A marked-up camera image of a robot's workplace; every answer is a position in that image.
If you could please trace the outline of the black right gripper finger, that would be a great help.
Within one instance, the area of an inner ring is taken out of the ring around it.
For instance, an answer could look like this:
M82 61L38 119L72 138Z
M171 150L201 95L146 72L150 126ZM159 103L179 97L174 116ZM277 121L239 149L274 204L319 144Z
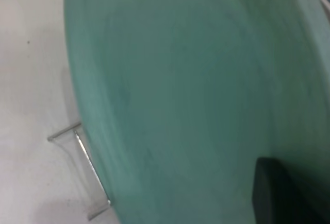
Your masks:
M252 204L256 223L329 223L329 195L274 158L256 161Z

